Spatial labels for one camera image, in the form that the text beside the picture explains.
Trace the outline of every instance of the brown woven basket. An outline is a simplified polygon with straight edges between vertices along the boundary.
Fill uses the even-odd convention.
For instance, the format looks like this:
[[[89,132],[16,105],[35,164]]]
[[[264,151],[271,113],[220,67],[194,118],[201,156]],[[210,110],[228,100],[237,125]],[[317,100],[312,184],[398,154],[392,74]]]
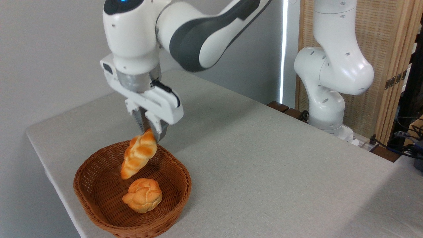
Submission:
[[[160,145],[157,153],[137,174],[122,180],[120,175],[124,152],[129,141],[100,149],[78,169],[74,190],[85,212],[98,227],[116,237],[156,237],[175,224],[191,192],[191,178],[172,154]],[[139,214],[122,201],[133,181],[154,179],[163,199],[153,210]]]

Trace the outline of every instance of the light strip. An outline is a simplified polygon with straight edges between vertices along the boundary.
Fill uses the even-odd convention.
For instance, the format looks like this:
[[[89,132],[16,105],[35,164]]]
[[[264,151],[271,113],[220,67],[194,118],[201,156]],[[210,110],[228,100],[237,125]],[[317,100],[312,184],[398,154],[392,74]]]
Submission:
[[[286,40],[287,35],[287,25],[288,25],[288,0],[283,0],[282,2],[282,58],[280,61],[280,94],[279,94],[279,103],[282,103],[283,99],[283,71],[285,68],[285,54],[286,54]]]

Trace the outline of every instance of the bread roll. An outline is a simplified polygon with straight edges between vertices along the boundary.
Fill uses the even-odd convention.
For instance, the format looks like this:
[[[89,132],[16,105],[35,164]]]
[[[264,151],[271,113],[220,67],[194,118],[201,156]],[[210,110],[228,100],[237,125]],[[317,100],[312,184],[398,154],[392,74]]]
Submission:
[[[121,169],[122,179],[129,179],[132,175],[138,173],[156,151],[157,142],[151,129],[148,129],[144,135],[134,137],[125,150]]]
[[[153,179],[140,178],[129,186],[128,193],[122,201],[138,213],[153,210],[162,201],[162,191],[159,183]]]

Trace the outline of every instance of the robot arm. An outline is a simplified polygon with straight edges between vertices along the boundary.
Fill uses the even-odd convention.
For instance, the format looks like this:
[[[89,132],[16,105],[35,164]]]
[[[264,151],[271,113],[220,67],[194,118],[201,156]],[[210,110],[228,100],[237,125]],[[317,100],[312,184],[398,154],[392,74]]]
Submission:
[[[359,95],[373,82],[373,67],[355,37],[357,0],[315,0],[313,34],[320,47],[302,49],[294,63],[309,98],[309,124],[352,142],[342,125],[345,102],[340,93]]]
[[[181,101],[160,83],[159,49],[188,71],[212,67],[270,0],[233,0],[208,16],[184,2],[106,0],[103,23],[112,53],[100,61],[109,85],[128,99],[128,112],[157,141],[183,116]]]

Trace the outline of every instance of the table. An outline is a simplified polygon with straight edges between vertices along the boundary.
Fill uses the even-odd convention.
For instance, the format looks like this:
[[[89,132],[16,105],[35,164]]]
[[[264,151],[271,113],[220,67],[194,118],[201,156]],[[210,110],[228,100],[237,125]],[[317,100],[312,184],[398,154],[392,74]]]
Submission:
[[[160,144],[192,178],[161,238],[423,237],[423,178],[233,91],[171,71],[185,115]],[[92,153],[139,134],[117,93],[27,129],[82,238],[96,227],[74,194]]]

